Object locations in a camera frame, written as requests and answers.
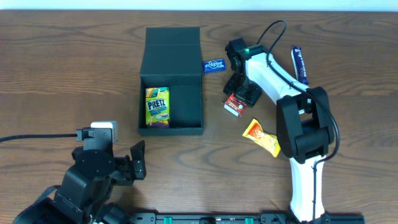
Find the red Hello Panda box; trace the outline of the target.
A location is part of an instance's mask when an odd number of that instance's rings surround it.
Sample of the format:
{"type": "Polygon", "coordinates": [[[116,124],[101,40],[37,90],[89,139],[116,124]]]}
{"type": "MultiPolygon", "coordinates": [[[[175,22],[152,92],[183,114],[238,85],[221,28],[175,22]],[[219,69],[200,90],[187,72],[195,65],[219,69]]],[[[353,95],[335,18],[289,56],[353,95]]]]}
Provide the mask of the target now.
{"type": "Polygon", "coordinates": [[[243,101],[237,99],[234,93],[232,93],[224,102],[224,109],[237,117],[242,117],[246,108],[247,105],[243,101]]]}

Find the green Pretz snack box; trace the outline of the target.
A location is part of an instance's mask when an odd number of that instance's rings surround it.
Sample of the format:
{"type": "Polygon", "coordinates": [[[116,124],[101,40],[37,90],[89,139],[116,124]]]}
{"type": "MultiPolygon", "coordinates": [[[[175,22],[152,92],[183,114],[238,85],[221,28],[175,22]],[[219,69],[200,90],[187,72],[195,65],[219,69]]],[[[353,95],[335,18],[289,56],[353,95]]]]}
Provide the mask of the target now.
{"type": "Polygon", "coordinates": [[[146,88],[147,128],[169,128],[170,104],[169,87],[146,88]]]}

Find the dark blue chocolate bar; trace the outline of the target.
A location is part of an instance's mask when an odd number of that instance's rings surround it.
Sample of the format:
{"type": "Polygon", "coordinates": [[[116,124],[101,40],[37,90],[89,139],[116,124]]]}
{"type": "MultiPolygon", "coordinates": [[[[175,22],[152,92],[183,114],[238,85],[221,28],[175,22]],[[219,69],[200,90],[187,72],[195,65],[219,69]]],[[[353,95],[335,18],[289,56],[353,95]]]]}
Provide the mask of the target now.
{"type": "Polygon", "coordinates": [[[302,48],[299,46],[293,46],[291,51],[292,61],[295,67],[296,79],[305,85],[308,85],[307,71],[305,68],[302,48]]]}

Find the black gift box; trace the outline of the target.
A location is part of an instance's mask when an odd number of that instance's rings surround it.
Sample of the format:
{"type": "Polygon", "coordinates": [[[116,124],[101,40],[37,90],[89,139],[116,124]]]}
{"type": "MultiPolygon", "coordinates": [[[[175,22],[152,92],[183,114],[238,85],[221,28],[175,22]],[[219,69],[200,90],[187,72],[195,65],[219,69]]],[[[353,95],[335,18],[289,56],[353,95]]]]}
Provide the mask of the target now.
{"type": "Polygon", "coordinates": [[[141,136],[202,135],[202,64],[199,27],[149,27],[139,76],[141,136]],[[147,88],[169,88],[169,127],[146,124],[147,88]]]}

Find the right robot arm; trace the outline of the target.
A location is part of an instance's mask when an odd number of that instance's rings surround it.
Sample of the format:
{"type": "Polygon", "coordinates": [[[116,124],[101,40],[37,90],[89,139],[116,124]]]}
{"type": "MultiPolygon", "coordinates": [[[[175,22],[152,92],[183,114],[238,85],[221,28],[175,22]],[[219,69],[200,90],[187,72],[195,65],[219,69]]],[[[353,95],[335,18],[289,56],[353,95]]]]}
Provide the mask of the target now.
{"type": "Polygon", "coordinates": [[[290,211],[295,221],[324,222],[322,169],[329,145],[337,141],[326,91],[300,83],[262,44],[248,47],[242,38],[234,39],[225,52],[233,75],[224,93],[248,107],[265,93],[276,105],[276,136],[292,169],[290,211]]]}

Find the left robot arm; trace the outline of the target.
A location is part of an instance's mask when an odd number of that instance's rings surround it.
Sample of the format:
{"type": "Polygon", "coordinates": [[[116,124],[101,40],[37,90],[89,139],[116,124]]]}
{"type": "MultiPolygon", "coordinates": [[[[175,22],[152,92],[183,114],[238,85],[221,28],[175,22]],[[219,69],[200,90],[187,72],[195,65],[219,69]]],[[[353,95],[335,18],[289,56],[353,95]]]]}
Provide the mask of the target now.
{"type": "Polygon", "coordinates": [[[129,223],[129,215],[107,203],[115,186],[131,186],[146,176],[145,142],[130,155],[113,154],[112,128],[82,128],[74,135],[83,141],[72,152],[75,161],[62,183],[48,187],[14,219],[14,223],[129,223]]]}

